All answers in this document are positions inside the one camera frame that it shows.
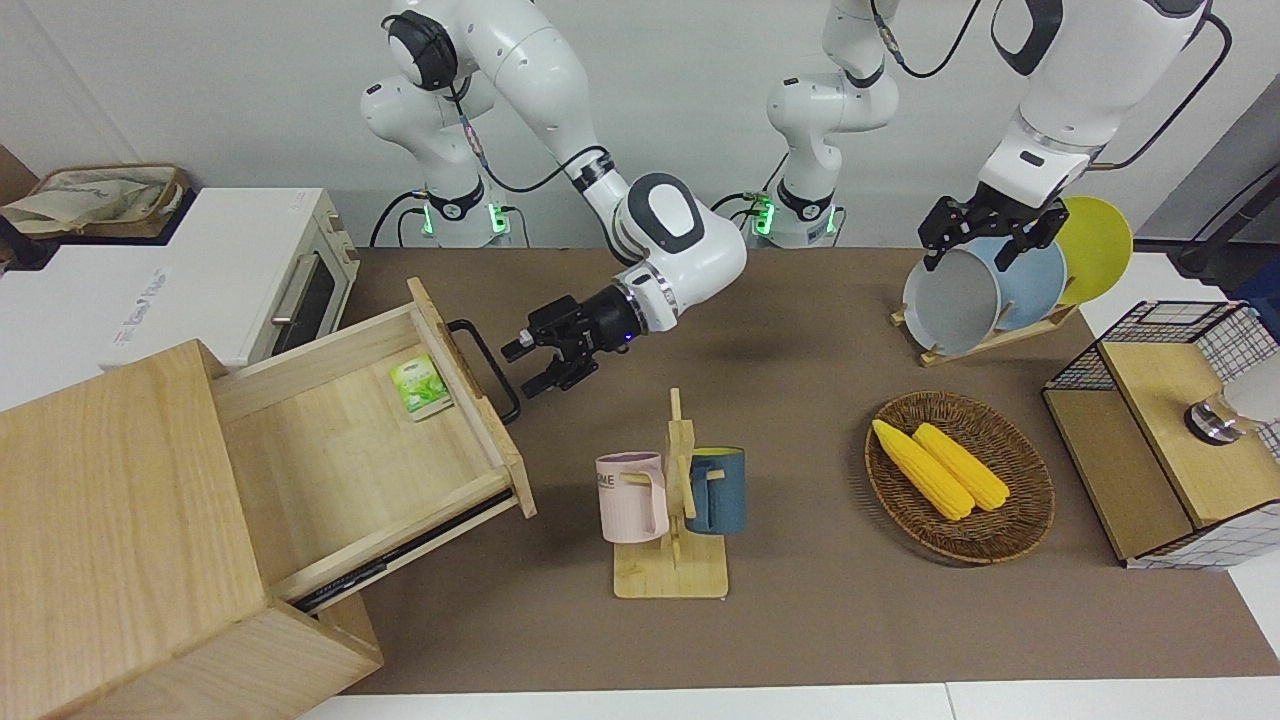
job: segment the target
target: oven door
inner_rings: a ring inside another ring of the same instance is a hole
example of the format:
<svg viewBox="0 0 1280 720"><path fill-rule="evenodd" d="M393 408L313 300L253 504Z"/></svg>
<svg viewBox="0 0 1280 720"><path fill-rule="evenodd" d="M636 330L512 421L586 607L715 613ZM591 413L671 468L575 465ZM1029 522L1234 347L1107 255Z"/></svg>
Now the oven door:
<svg viewBox="0 0 1280 720"><path fill-rule="evenodd" d="M351 282L342 272L329 243L311 223L307 228L310 251L298 255L280 301L271 313L279 328L270 355L279 355L326 336L338 327Z"/></svg>

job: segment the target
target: brown tabletop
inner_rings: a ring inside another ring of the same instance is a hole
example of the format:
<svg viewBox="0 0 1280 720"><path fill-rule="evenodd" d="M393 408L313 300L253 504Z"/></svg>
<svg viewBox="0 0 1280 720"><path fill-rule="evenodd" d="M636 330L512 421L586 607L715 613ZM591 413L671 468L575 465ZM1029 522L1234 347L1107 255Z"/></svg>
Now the brown tabletop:
<svg viewBox="0 0 1280 720"><path fill-rule="evenodd" d="M746 273L676 331L600 357L567 393L529 401L511 433L539 515L507 512L365 591L387 665L351 692L1280 673L1225 573L1117 566L1039 396L1091 341L1084 322L923 369L887 322L918 256L754 251ZM404 281L417 275L445 319L474 320L495 351L534 307L582 300L617 272L603 250L364 258L347 323L407 302ZM547 359L509 365L513 382ZM748 530L727 541L728 598L616 600L593 460L660 451L673 386L700 443L746 448ZM1028 557L940 564L868 505L870 416L925 388L989 404L1044 457L1057 519Z"/></svg>

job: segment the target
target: wire mesh box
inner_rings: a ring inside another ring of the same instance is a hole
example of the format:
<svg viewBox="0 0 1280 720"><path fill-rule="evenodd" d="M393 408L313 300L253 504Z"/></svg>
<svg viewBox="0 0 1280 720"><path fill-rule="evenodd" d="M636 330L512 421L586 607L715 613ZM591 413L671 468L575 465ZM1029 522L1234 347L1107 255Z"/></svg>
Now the wire mesh box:
<svg viewBox="0 0 1280 720"><path fill-rule="evenodd" d="M1247 304L1142 302L1046 384L1126 568L1225 569L1280 547L1280 423L1224 450L1180 414L1276 352Z"/></svg>

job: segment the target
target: blue mug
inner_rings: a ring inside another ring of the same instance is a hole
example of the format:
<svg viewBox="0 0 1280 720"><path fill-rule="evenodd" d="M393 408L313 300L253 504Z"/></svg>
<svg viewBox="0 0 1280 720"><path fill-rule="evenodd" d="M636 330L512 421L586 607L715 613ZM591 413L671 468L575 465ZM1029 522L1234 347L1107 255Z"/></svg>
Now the blue mug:
<svg viewBox="0 0 1280 720"><path fill-rule="evenodd" d="M746 529L746 452L741 447L699 447L689 468L698 516L685 527L704 536Z"/></svg>

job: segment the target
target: pink mug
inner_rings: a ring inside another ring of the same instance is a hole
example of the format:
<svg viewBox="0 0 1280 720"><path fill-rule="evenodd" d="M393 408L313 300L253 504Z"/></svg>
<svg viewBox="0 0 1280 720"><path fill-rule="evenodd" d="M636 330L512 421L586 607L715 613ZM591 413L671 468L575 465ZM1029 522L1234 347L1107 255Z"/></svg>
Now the pink mug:
<svg viewBox="0 0 1280 720"><path fill-rule="evenodd" d="M613 543L660 538L671 529L662 455L620 452L595 459L600 492L600 529Z"/></svg>

